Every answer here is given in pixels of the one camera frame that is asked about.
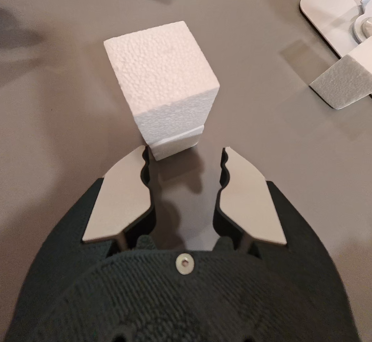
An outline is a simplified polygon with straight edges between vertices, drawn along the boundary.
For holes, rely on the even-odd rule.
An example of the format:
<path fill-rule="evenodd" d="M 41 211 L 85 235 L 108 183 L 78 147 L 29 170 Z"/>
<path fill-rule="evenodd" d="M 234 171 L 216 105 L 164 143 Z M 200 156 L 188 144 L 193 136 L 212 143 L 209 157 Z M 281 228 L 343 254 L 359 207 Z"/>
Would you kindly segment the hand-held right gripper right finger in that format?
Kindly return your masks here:
<path fill-rule="evenodd" d="M 253 243 L 285 248 L 287 239 L 267 179 L 231 147 L 221 153 L 220 189 L 216 196 L 213 228 L 243 251 Z"/>

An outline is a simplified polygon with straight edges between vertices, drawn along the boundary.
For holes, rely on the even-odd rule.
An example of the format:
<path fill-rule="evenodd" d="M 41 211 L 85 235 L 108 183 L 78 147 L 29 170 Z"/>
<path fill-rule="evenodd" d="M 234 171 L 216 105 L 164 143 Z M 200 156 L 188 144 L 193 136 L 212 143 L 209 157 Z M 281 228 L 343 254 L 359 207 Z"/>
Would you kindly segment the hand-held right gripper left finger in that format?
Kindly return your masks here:
<path fill-rule="evenodd" d="M 149 187 L 149 151 L 139 146 L 105 174 L 85 232 L 84 243 L 116 242 L 121 251 L 132 249 L 156 225 Z"/>

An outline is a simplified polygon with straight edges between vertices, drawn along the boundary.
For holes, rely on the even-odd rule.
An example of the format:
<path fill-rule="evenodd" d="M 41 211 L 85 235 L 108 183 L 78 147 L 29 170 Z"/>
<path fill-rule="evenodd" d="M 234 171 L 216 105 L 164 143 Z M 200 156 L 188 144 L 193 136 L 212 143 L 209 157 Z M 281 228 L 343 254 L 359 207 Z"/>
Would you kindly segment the white foam cube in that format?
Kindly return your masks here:
<path fill-rule="evenodd" d="M 203 130 L 204 125 L 201 125 L 176 136 L 164 138 L 150 144 L 149 147 L 153 157 L 156 161 L 159 161 L 195 146 L 199 142 Z"/>
<path fill-rule="evenodd" d="M 309 84 L 330 107 L 342 109 L 372 93 L 372 37 Z"/>
<path fill-rule="evenodd" d="M 184 21 L 103 44 L 148 145 L 204 125 L 220 84 Z"/>

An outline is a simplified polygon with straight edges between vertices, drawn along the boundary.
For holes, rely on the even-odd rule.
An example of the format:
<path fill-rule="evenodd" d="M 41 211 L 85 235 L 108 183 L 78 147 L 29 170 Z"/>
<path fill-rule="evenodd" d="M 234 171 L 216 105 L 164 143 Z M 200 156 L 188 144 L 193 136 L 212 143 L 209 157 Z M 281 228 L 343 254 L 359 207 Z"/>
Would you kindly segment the grey desk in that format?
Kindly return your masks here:
<path fill-rule="evenodd" d="M 371 98 L 309 84 L 337 61 L 300 0 L 1 0 L 1 341 L 29 267 L 83 193 L 144 144 L 104 40 L 185 21 L 220 90 L 198 144 L 151 163 L 162 249 L 211 250 L 223 147 L 307 220 L 371 341 Z"/>

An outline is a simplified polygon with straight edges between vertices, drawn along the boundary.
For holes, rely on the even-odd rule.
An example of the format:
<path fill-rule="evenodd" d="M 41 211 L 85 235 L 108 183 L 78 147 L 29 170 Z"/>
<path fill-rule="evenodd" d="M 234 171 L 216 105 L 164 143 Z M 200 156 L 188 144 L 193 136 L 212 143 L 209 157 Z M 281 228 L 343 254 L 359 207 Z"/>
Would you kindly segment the white stand base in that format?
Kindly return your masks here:
<path fill-rule="evenodd" d="M 300 10 L 340 58 L 371 48 L 371 0 L 301 0 Z"/>

